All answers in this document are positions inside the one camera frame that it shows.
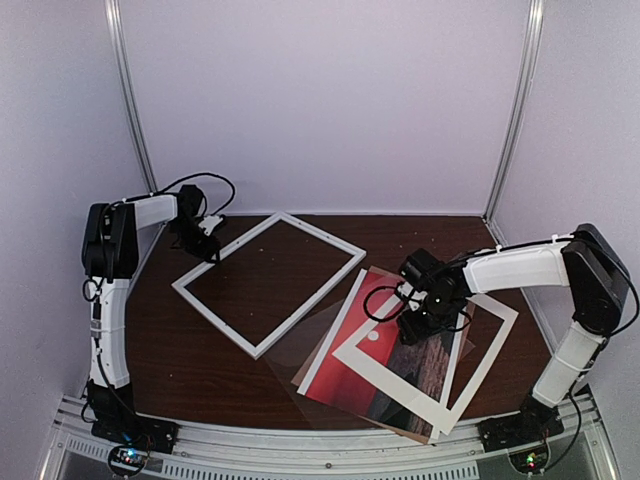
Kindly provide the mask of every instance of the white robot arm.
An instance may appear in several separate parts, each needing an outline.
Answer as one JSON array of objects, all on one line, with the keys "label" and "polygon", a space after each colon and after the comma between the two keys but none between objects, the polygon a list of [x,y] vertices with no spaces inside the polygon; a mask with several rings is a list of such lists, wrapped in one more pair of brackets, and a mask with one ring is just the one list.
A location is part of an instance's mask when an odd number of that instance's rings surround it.
[{"label": "white robot arm", "polygon": [[396,295],[403,300],[403,309],[391,318],[397,318],[401,341],[407,344],[450,330],[466,299],[475,293],[545,285],[571,289],[573,321],[520,413],[481,424],[487,451],[559,433],[563,427],[558,425],[557,405],[590,370],[609,339],[637,317],[619,328],[629,289],[636,302],[637,293],[625,266],[590,224],[563,237],[498,246],[447,263],[420,249],[407,257],[400,275],[405,283]]},{"label": "white robot arm", "polygon": [[83,295],[91,303],[87,397],[97,419],[95,436],[133,446],[148,442],[164,453],[173,448],[177,425],[135,413],[125,358],[125,303],[138,268],[137,236],[143,228],[167,223],[179,248],[207,262],[219,261],[220,243],[213,232],[224,217],[200,216],[204,203],[199,188],[184,185],[178,193],[94,204],[89,211],[82,262],[88,277]]}]

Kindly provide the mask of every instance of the dark wooden surface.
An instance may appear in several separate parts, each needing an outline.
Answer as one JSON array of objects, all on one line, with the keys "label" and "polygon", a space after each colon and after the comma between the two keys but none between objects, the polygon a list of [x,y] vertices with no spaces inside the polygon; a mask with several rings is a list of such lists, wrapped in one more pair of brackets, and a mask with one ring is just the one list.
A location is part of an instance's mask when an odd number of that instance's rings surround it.
[{"label": "dark wooden surface", "polygon": [[[419,247],[446,260],[461,251],[492,245],[479,218],[302,218],[367,250],[362,267],[374,265],[392,272]],[[219,237],[223,244],[229,242],[262,219],[230,218]],[[190,286],[203,302],[254,342],[264,338],[282,315],[299,306],[347,258],[343,252],[282,227],[278,225],[257,237]],[[269,354],[254,361],[184,301],[171,283],[199,261],[170,250],[172,240],[168,232],[163,234],[127,304],[127,359],[140,412],[261,428],[370,426],[297,396],[288,383],[295,365],[276,368]],[[332,290],[309,316],[343,299],[356,272],[357,269]],[[521,293],[505,291],[494,296],[519,311],[520,317],[465,418],[517,409],[549,360],[547,347]],[[469,340],[476,348],[458,365],[452,402],[499,326],[497,319],[476,309],[469,331]],[[295,332],[291,335],[288,341],[287,337],[283,339],[279,349],[273,349],[274,356],[277,353],[285,359],[280,363],[286,363],[288,345],[299,343]]]}]

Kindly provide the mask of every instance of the black cable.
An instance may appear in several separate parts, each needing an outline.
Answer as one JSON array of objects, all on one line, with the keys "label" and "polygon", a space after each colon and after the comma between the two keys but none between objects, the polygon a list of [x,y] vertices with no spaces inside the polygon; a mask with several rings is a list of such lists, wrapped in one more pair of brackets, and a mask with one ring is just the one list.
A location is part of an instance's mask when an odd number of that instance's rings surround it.
[{"label": "black cable", "polygon": [[[95,293],[93,296],[89,296],[89,285],[93,284],[95,286]],[[95,302],[98,298],[100,288],[102,285],[98,284],[93,278],[89,277],[84,282],[82,282],[82,298],[84,298],[87,302],[92,303]]]},{"label": "black cable", "polygon": [[397,292],[398,287],[401,284],[396,285],[395,287],[392,287],[391,285],[380,285],[376,288],[374,288],[373,290],[371,290],[366,297],[364,297],[364,301],[362,302],[362,307],[364,309],[364,313],[367,317],[369,317],[371,320],[375,320],[378,323],[386,323],[386,322],[390,322],[391,320],[395,320],[396,318],[398,318],[402,312],[404,311],[405,307],[407,305],[409,305],[409,302],[411,301],[416,301],[416,300],[411,300],[411,296],[414,294],[415,292],[415,288],[413,288],[411,290],[411,292],[409,293],[409,295],[402,300],[402,303],[400,304],[400,306],[398,307],[398,309],[390,316],[385,317],[385,318],[379,318],[376,317],[374,314],[372,314],[369,311],[369,301],[371,300],[371,297],[373,297],[376,293],[381,292],[383,290],[395,290]]},{"label": "black cable", "polygon": [[147,462],[149,461],[149,457],[151,455],[151,443],[149,442],[149,438],[147,437],[147,455],[144,459],[144,462],[138,465],[135,468],[135,470],[126,470],[122,468],[121,470],[125,473],[121,473],[120,471],[117,471],[116,469],[113,468],[113,466],[111,465],[111,462],[113,461],[114,458],[116,458],[117,453],[120,449],[129,449],[129,448],[131,448],[131,446],[127,444],[116,445],[111,450],[109,450],[109,453],[107,455],[107,466],[109,467],[109,470],[111,470],[111,473],[113,473],[114,475],[117,475],[118,477],[124,477],[124,478],[135,477],[140,472],[142,472],[142,470],[144,470],[144,468],[147,466]]},{"label": "black cable", "polygon": [[86,417],[84,416],[84,414],[87,412],[88,406],[89,406],[89,402],[84,404],[84,407],[82,407],[82,410],[80,411],[80,418],[84,423],[96,423],[97,420],[87,420]]},{"label": "black cable", "polygon": [[115,388],[113,388],[113,385],[111,385],[111,383],[109,383],[109,379],[107,378],[107,374],[104,371],[104,366],[102,365],[102,354],[99,353],[100,352],[100,341],[97,338],[94,338],[94,343],[96,345],[96,350],[98,351],[98,353],[96,354],[96,358],[98,361],[98,370],[100,370],[100,376],[102,376],[102,379],[104,380],[104,383],[107,384],[107,388],[109,389],[109,392],[111,393],[111,395],[113,395],[113,398],[115,398],[118,403],[120,403],[131,415],[133,415],[133,417],[142,425],[142,422],[140,420],[139,415],[134,412],[129,405],[127,405],[125,403],[124,400],[122,400],[120,398],[120,395],[118,395],[118,392],[116,392]]},{"label": "black cable", "polygon": [[573,403],[573,406],[576,409],[576,413],[578,414],[578,426],[576,427],[576,433],[573,435],[573,438],[571,439],[571,442],[569,443],[567,448],[565,448],[564,452],[562,452],[562,455],[560,455],[551,465],[544,468],[543,470],[544,473],[548,472],[552,468],[555,468],[556,465],[558,465],[564,459],[564,457],[567,456],[571,448],[575,445],[576,441],[578,440],[578,436],[580,435],[580,429],[582,428],[582,413],[580,412],[580,407],[578,407],[578,403],[576,402],[576,399],[573,398],[573,388],[576,386],[576,383],[578,383],[577,380],[573,382],[573,384],[569,388],[569,400],[571,400],[571,403]]},{"label": "black cable", "polygon": [[229,180],[228,178],[223,177],[222,175],[218,175],[217,173],[211,173],[211,172],[193,173],[191,175],[187,175],[186,177],[179,178],[175,182],[173,182],[173,183],[169,184],[168,186],[164,187],[158,193],[160,193],[160,194],[161,193],[167,193],[168,190],[171,190],[176,185],[179,185],[182,182],[186,182],[187,180],[191,180],[192,178],[196,178],[196,177],[217,178],[218,180],[222,180],[223,182],[225,182],[231,188],[231,195],[229,196],[227,201],[224,202],[220,207],[218,207],[218,209],[215,212],[213,212],[212,215],[217,215],[219,212],[221,212],[222,210],[227,208],[231,204],[231,202],[233,202],[233,199],[236,197],[236,186],[233,184],[233,182],[231,182],[231,180]]}]

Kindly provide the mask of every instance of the metal pole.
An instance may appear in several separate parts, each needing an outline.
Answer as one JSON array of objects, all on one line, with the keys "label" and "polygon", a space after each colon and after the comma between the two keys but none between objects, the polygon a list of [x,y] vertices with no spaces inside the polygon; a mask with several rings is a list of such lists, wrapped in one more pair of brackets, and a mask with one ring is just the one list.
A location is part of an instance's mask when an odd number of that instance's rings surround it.
[{"label": "metal pole", "polygon": [[105,0],[105,7],[107,10],[107,22],[109,25],[109,33],[111,34],[111,42],[113,43],[118,71],[120,73],[120,86],[122,87],[122,95],[124,96],[127,109],[129,130],[131,132],[136,156],[140,163],[140,170],[142,171],[147,190],[149,192],[157,192],[158,184],[156,183],[153,168],[149,161],[149,152],[147,151],[147,144],[142,133],[138,107],[136,106],[136,100],[133,94],[131,71],[129,70],[129,60],[127,58],[124,33],[122,31],[122,20],[120,18],[120,2],[119,0]]},{"label": "metal pole", "polygon": [[493,181],[493,187],[491,188],[489,202],[487,203],[487,208],[484,213],[484,219],[488,224],[493,222],[522,127],[525,103],[529,96],[529,90],[531,89],[540,47],[543,11],[544,0],[531,0],[529,22],[527,24],[527,32],[522,49],[522,63],[520,65],[518,87],[513,100],[509,128],[507,129],[507,136],[502,146],[500,163],[498,164],[498,170]]}]

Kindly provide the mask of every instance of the metal grate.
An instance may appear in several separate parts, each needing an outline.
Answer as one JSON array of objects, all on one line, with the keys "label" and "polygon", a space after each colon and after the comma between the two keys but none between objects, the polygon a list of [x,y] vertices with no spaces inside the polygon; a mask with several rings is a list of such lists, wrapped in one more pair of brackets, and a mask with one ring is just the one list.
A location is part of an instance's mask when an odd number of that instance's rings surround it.
[{"label": "metal grate", "polygon": [[[317,475],[290,476],[290,475],[260,475],[228,473],[220,469],[213,469],[193,464],[185,465],[172,460],[165,460],[162,477],[172,480],[316,480],[331,478],[332,475],[319,477]],[[478,468],[475,462],[467,462],[448,467],[435,467],[424,469],[421,472],[412,472],[398,476],[376,477],[374,475],[340,475],[344,480],[479,480]]]},{"label": "metal grate", "polygon": [[[106,461],[109,446],[93,439],[71,435],[66,450],[98,461]],[[186,463],[179,457],[163,458],[154,466],[149,465],[145,473],[169,480],[479,480],[476,462],[466,462],[445,467],[424,468],[419,471],[402,472],[399,475],[300,475],[260,474],[227,470],[209,465]]]},{"label": "metal grate", "polygon": [[102,445],[77,437],[71,437],[69,439],[67,450],[83,455],[85,457],[105,461],[107,459],[107,455],[109,454],[108,449],[103,447]]}]

